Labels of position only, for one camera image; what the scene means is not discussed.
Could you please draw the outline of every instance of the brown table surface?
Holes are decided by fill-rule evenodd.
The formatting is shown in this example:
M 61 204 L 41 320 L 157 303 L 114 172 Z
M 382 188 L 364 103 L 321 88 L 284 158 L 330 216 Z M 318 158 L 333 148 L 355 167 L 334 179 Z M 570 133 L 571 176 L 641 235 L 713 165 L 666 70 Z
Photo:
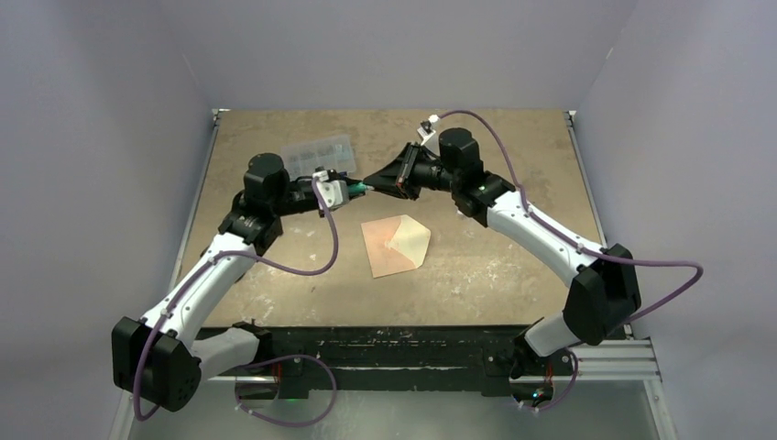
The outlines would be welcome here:
M 205 176 L 181 270 L 190 270 L 242 189 L 248 160 L 284 145 L 348 134 L 364 177 L 417 140 L 434 110 L 304 110 L 224 112 Z M 598 240 L 596 222 L 561 111 L 482 110 L 509 149 L 516 172 L 540 209 L 582 236 Z M 486 169 L 509 174 L 496 143 L 465 115 L 440 128 L 465 127 L 478 140 Z M 416 270 L 373 279 L 360 225 L 410 215 L 432 230 Z M 450 194 L 424 190 L 416 202 L 371 193 L 334 213 L 340 255 L 317 277 L 289 275 L 257 264 L 226 294 L 206 325 L 256 319 L 258 325 L 528 324 L 559 311 L 561 281 L 532 254 L 471 219 L 456 215 Z M 300 269 L 329 258 L 329 227 L 315 213 L 283 218 L 284 235 L 266 257 Z

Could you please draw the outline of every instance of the white wall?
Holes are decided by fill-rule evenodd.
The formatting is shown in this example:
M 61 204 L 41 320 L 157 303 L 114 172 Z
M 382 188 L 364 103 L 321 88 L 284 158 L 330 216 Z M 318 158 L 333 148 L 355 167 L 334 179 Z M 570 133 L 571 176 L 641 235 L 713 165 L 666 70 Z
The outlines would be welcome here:
M 209 107 L 153 1 L 0 10 L 0 431 L 105 438 L 111 328 L 167 288 Z
M 577 108 L 636 0 L 162 0 L 209 104 Z
M 640 0 L 575 121 L 610 240 L 700 259 L 639 322 L 680 438 L 775 438 L 777 3 Z M 646 303 L 689 276 L 641 270 Z

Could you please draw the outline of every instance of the purple hose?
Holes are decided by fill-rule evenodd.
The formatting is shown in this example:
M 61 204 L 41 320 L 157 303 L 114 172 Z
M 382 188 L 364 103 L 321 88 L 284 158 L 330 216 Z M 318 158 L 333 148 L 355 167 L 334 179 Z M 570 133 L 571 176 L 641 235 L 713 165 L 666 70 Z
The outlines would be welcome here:
M 326 415 L 329 414 L 329 412 L 331 412 L 333 407 L 334 407 L 334 401 L 335 401 L 335 399 L 337 397 L 337 383 L 334 380 L 333 372 L 320 359 L 318 359 L 316 357 L 313 357 L 313 356 L 308 356 L 308 355 L 287 355 L 287 356 L 276 357 L 276 358 L 271 359 L 271 360 L 266 360 L 264 362 L 259 362 L 257 364 L 245 365 L 245 366 L 243 366 L 243 368 L 245 368 L 245 369 L 258 369 L 260 367 L 265 367 L 265 366 L 270 365 L 270 364 L 275 364 L 275 363 L 278 363 L 278 362 L 282 362 L 284 360 L 291 360 L 291 359 L 294 359 L 294 358 L 308 359 L 308 360 L 311 360 L 311 361 L 315 362 L 321 368 L 323 368 L 324 371 L 326 371 L 326 375 L 329 376 L 329 380 L 332 382 L 332 399 L 330 399 L 329 404 L 326 405 L 326 409 L 324 409 L 321 414 L 317 415 L 316 417 L 312 418 L 311 420 L 309 420 L 307 422 L 286 422 L 286 421 L 283 421 L 283 420 L 273 419 L 272 417 L 267 417 L 264 414 L 260 414 L 259 412 L 255 412 L 255 411 L 251 410 L 250 408 L 246 407 L 243 404 L 243 401 L 240 400 L 240 396 L 237 393 L 237 386 L 235 385 L 235 401 L 237 402 L 237 407 L 240 408 L 241 410 L 243 410 L 244 412 L 246 412 L 249 415 L 253 415 L 254 417 L 262 419 L 265 422 L 270 422 L 271 424 L 276 424 L 278 426 L 283 426 L 284 428 L 304 428 L 305 426 L 310 426 L 312 424 L 317 424 L 324 417 L 326 417 Z
M 489 133 L 491 133 L 491 136 L 494 138 L 494 140 L 497 141 L 497 145 L 499 146 L 499 149 L 502 151 L 502 156 L 505 158 L 505 163 L 508 166 L 508 171 L 510 173 L 510 178 L 512 179 L 513 183 L 515 184 L 515 187 L 518 188 L 520 193 L 520 204 L 523 206 L 523 209 L 529 213 L 532 220 L 540 224 L 542 227 L 544 227 L 547 231 L 549 231 L 551 234 L 557 236 L 560 240 L 562 240 L 564 243 L 568 244 L 569 246 L 572 246 L 574 248 L 577 248 L 577 242 L 574 241 L 571 237 L 567 236 L 557 228 L 553 227 L 553 225 L 549 224 L 548 222 L 541 219 L 538 215 L 536 215 L 532 210 L 529 209 L 529 199 L 526 195 L 526 188 L 520 184 L 520 181 L 518 180 L 518 177 L 515 175 L 515 170 L 512 167 L 512 161 L 509 158 L 509 154 L 507 149 L 505 148 L 505 145 L 502 143 L 502 139 L 497 135 L 497 132 L 494 131 L 494 128 L 491 127 L 491 125 L 486 121 L 486 119 L 483 119 L 482 116 L 478 115 L 475 112 L 472 112 L 470 110 L 451 110 L 449 112 L 445 112 L 440 115 L 440 119 L 443 119 L 450 115 L 469 115 L 473 118 L 480 121 L 483 126 L 486 127 Z M 588 249 L 588 248 L 581 248 L 580 251 L 590 257 L 595 257 L 597 259 L 603 259 L 605 261 L 610 261 L 613 263 L 618 264 L 629 264 L 632 266 L 642 266 L 646 268 L 692 268 L 696 269 L 696 273 L 693 277 L 691 277 L 690 280 L 686 281 L 669 293 L 668 295 L 661 298 L 658 302 L 652 304 L 650 307 L 647 307 L 629 318 L 627 318 L 623 323 L 620 325 L 625 325 L 628 323 L 631 323 L 637 319 L 640 319 L 641 317 L 645 316 L 646 314 L 650 314 L 654 312 L 656 309 L 662 307 L 669 301 L 673 300 L 674 298 L 677 298 L 681 293 L 687 291 L 691 286 L 696 284 L 697 281 L 699 281 L 702 278 L 702 275 L 704 275 L 704 268 L 695 261 L 684 261 L 684 260 L 669 260 L 669 261 L 658 261 L 658 260 L 650 260 L 650 259 L 630 259 L 630 258 L 620 258 L 620 257 L 612 257 L 609 255 L 602 254 L 601 252 L 596 252 L 594 250 Z M 560 396 L 558 396 L 556 399 L 553 399 L 550 404 L 547 406 L 544 406 L 540 411 L 546 411 L 550 410 L 552 407 L 556 406 L 558 403 L 560 403 L 568 394 L 569 391 L 572 389 L 573 385 L 575 385 L 575 382 L 577 380 L 577 372 L 578 372 L 578 364 L 579 360 L 577 359 L 577 356 L 575 356 L 575 353 L 572 353 L 572 350 L 567 348 L 567 351 L 569 351 L 572 354 L 573 359 L 575 360 L 575 366 L 574 370 L 572 372 L 572 378 L 569 381 L 569 385 L 567 385 L 566 389 L 564 389 L 564 392 Z
M 322 207 L 323 216 L 326 217 L 326 221 L 329 223 L 329 228 L 332 230 L 333 246 L 332 246 L 332 256 L 329 258 L 329 261 L 327 261 L 327 263 L 324 264 L 323 267 L 320 269 L 301 270 L 301 269 L 294 269 L 288 266 L 284 266 L 282 264 L 276 263 L 275 261 L 270 261 L 269 259 L 260 257 L 259 255 L 253 254 L 251 252 L 243 252 L 243 251 L 237 251 L 237 250 L 222 251 L 214 255 L 213 258 L 206 260 L 199 268 L 197 268 L 197 270 L 194 271 L 194 273 L 188 279 L 186 279 L 186 281 L 183 282 L 178 292 L 175 295 L 173 295 L 172 299 L 170 299 L 170 304 L 166 309 L 167 314 L 163 314 L 162 316 L 159 317 L 159 319 L 157 320 L 157 324 L 154 325 L 154 328 L 151 329 L 151 333 L 148 334 L 148 338 L 146 339 L 146 344 L 143 345 L 143 350 L 141 350 L 140 352 L 140 359 L 137 362 L 137 369 L 135 370 L 135 378 L 132 383 L 132 407 L 135 410 L 135 418 L 139 422 L 145 422 L 152 415 L 154 415 L 154 413 L 159 409 L 159 405 L 155 405 L 154 408 L 152 408 L 151 411 L 149 411 L 146 414 L 143 414 L 140 409 L 140 382 L 143 375 L 143 369 L 146 367 L 146 361 L 148 360 L 148 353 L 151 351 L 151 346 L 153 345 L 154 340 L 159 334 L 159 330 L 168 320 L 168 316 L 178 305 L 178 301 L 180 301 L 183 295 L 186 294 L 186 292 L 192 287 L 192 285 L 208 269 L 210 269 L 212 266 L 215 266 L 219 260 L 221 260 L 224 257 L 231 257 L 231 256 L 246 257 L 248 259 L 253 259 L 256 262 L 264 263 L 275 269 L 284 270 L 284 271 L 287 271 L 288 273 L 292 273 L 294 275 L 302 275 L 302 276 L 321 275 L 322 273 L 326 272 L 333 266 L 334 261 L 337 259 L 337 254 L 340 251 L 340 240 L 338 239 L 338 236 L 337 236 L 337 227 L 334 225 L 334 219 L 332 218 L 332 213 L 329 211 L 329 207 L 326 206 L 326 203 L 323 202 L 323 197 L 321 196 L 321 192 L 318 191 L 318 187 L 315 185 L 317 180 L 318 179 L 313 179 L 311 187 L 313 189 L 313 193 L 315 193 L 316 200 L 318 200 L 319 205 Z M 333 385 L 334 385 L 334 376 L 332 375 L 332 371 L 330 371 L 320 360 L 318 359 L 315 359 L 315 360 L 316 362 L 321 364 L 324 367 L 324 369 L 327 370 L 330 377 L 332 378 Z M 272 359 L 268 362 L 272 363 L 272 361 L 278 361 L 278 360 Z M 329 413 L 329 410 L 326 411 L 321 417 L 323 418 L 324 415 Z

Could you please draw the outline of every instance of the purple cable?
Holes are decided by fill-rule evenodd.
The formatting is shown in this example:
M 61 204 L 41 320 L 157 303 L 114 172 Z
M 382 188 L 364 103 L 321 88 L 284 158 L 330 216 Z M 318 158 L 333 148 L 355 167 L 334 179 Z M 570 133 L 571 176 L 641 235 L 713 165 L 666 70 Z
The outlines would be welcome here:
M 180 301 L 183 295 L 189 291 L 192 285 L 208 269 L 210 269 L 212 266 L 215 266 L 219 260 L 221 260 L 224 257 L 231 257 L 231 256 L 246 257 L 248 259 L 253 259 L 256 262 L 264 263 L 275 269 L 284 270 L 294 275 L 302 275 L 302 276 L 309 276 L 309 277 L 314 275 L 321 275 L 322 273 L 326 272 L 333 266 L 334 261 L 337 259 L 337 254 L 340 251 L 340 240 L 338 239 L 338 236 L 337 236 L 337 227 L 334 225 L 334 219 L 332 218 L 332 213 L 329 211 L 329 207 L 326 206 L 326 203 L 323 202 L 323 197 L 321 196 L 321 192 L 318 191 L 318 187 L 315 185 L 317 180 L 318 179 L 313 179 L 311 187 L 313 189 L 313 193 L 315 194 L 316 200 L 318 200 L 319 205 L 322 207 L 323 216 L 326 217 L 326 221 L 329 223 L 329 228 L 332 230 L 333 246 L 332 246 L 332 256 L 329 258 L 329 261 L 326 264 L 324 264 L 323 267 L 320 269 L 301 270 L 301 269 L 294 269 L 288 266 L 284 266 L 282 264 L 276 263 L 275 261 L 270 261 L 269 259 L 260 257 L 257 254 L 252 254 L 251 252 L 243 252 L 243 251 L 237 251 L 237 250 L 222 251 L 214 255 L 213 258 L 206 260 L 204 264 L 202 264 L 199 268 L 197 268 L 197 270 L 195 270 L 194 273 L 186 281 L 183 282 L 178 292 L 175 295 L 173 295 L 172 299 L 170 299 L 170 304 L 166 309 L 167 314 L 163 314 L 162 316 L 159 317 L 156 325 L 154 325 L 154 327 L 151 329 L 151 333 L 148 334 L 148 338 L 146 339 L 146 344 L 143 345 L 143 350 L 141 350 L 140 352 L 140 359 L 137 361 L 135 378 L 132 383 L 132 407 L 135 410 L 135 418 L 139 422 L 145 422 L 146 420 L 151 418 L 151 416 L 154 415 L 154 413 L 156 413 L 157 410 L 159 409 L 159 405 L 155 405 L 154 408 L 152 408 L 151 411 L 149 411 L 146 414 L 143 414 L 140 409 L 140 381 L 142 379 L 143 369 L 146 367 L 146 361 L 148 360 L 148 353 L 151 351 L 151 346 L 154 343 L 154 339 L 156 339 L 157 335 L 159 334 L 159 330 L 162 328 L 162 326 L 168 320 L 168 317 L 171 316 L 172 311 L 178 305 L 178 301 Z
M 329 380 L 332 382 L 332 399 L 329 401 L 329 404 L 326 405 L 326 409 L 324 409 L 321 414 L 317 415 L 316 417 L 312 418 L 311 420 L 309 420 L 307 422 L 286 422 L 286 421 L 283 421 L 283 420 L 273 419 L 272 417 L 267 417 L 266 415 L 260 414 L 259 412 L 256 412 L 256 411 L 248 408 L 247 406 L 245 406 L 243 404 L 243 401 L 240 400 L 240 396 L 237 393 L 238 389 L 237 389 L 237 386 L 235 385 L 235 401 L 237 402 L 237 408 L 243 410 L 248 415 L 253 415 L 254 417 L 257 417 L 258 419 L 264 420 L 265 422 L 270 422 L 271 424 L 276 424 L 278 426 L 283 426 L 284 428 L 304 428 L 305 426 L 310 426 L 312 424 L 317 424 L 324 417 L 326 417 L 327 414 L 329 414 L 329 412 L 332 411 L 332 409 L 334 407 L 334 401 L 337 398 L 337 383 L 334 380 L 333 372 L 320 359 L 318 359 L 316 357 L 313 357 L 313 356 L 308 356 L 308 355 L 287 355 L 287 356 L 276 357 L 276 358 L 271 359 L 271 360 L 266 360 L 264 362 L 259 362 L 257 364 L 245 365 L 245 366 L 243 366 L 243 368 L 245 368 L 245 369 L 258 369 L 260 367 L 265 367 L 265 366 L 270 365 L 270 364 L 275 364 L 275 363 L 278 363 L 278 362 L 282 362 L 284 360 L 291 360 L 291 359 L 294 359 L 294 358 L 308 359 L 308 360 L 311 360 L 311 361 L 315 362 L 324 371 L 326 371 L 326 375 L 329 376 Z
M 538 215 L 536 215 L 532 210 L 529 209 L 529 199 L 526 195 L 526 188 L 520 184 L 520 181 L 518 180 L 518 177 L 515 175 L 515 170 L 512 167 L 512 161 L 509 158 L 508 150 L 505 148 L 505 145 L 502 143 L 502 139 L 499 137 L 496 131 L 494 131 L 494 128 L 486 121 L 486 119 L 483 119 L 481 115 L 478 115 L 475 112 L 472 112 L 470 110 L 451 110 L 449 112 L 445 112 L 440 115 L 440 119 L 443 119 L 450 115 L 469 115 L 473 118 L 480 121 L 481 124 L 483 124 L 484 127 L 488 130 L 489 133 L 491 133 L 491 136 L 494 138 L 495 141 L 497 141 L 497 145 L 499 146 L 499 149 L 502 151 L 502 156 L 505 158 L 505 163 L 508 166 L 508 171 L 510 174 L 510 178 L 512 179 L 513 183 L 515 184 L 515 187 L 518 188 L 520 193 L 520 204 L 523 206 L 523 209 L 529 213 L 529 216 L 532 220 L 540 224 L 542 227 L 544 227 L 547 231 L 549 231 L 551 234 L 557 236 L 560 240 L 562 240 L 564 243 L 568 244 L 569 246 L 572 246 L 574 248 L 577 248 L 577 242 L 574 241 L 572 238 L 555 228 L 553 225 L 549 224 L 542 218 L 540 218 Z M 646 314 L 650 314 L 654 312 L 656 309 L 662 307 L 669 301 L 673 300 L 674 298 L 677 298 L 681 293 L 687 291 L 691 286 L 696 284 L 697 281 L 699 281 L 702 278 L 702 275 L 704 275 L 704 268 L 701 264 L 695 262 L 695 261 L 685 261 L 685 260 L 669 260 L 669 261 L 659 261 L 659 260 L 650 260 L 650 259 L 631 259 L 631 258 L 620 258 L 620 257 L 612 257 L 609 255 L 602 254 L 601 252 L 596 252 L 594 250 L 582 247 L 580 248 L 580 252 L 586 254 L 590 257 L 595 257 L 598 259 L 603 259 L 605 261 L 610 261 L 613 263 L 618 264 L 629 264 L 632 266 L 642 266 L 647 268 L 692 268 L 696 269 L 696 273 L 693 277 L 691 277 L 690 280 L 686 281 L 669 293 L 668 295 L 661 298 L 658 302 L 652 304 L 650 307 L 647 307 L 629 318 L 626 319 L 623 323 L 620 325 L 625 325 L 628 323 L 631 323 L 637 319 L 640 319 L 641 317 L 645 316 Z M 569 385 L 566 387 L 564 392 L 556 398 L 553 399 L 553 401 L 542 408 L 542 410 L 549 410 L 552 407 L 556 406 L 559 402 L 561 402 L 567 394 L 569 394 L 569 391 L 572 389 L 572 386 L 575 385 L 575 381 L 577 379 L 577 372 L 578 372 L 578 360 L 577 356 L 575 356 L 574 353 L 572 353 L 572 356 L 575 360 L 575 367 L 572 372 L 572 378 L 569 381 Z

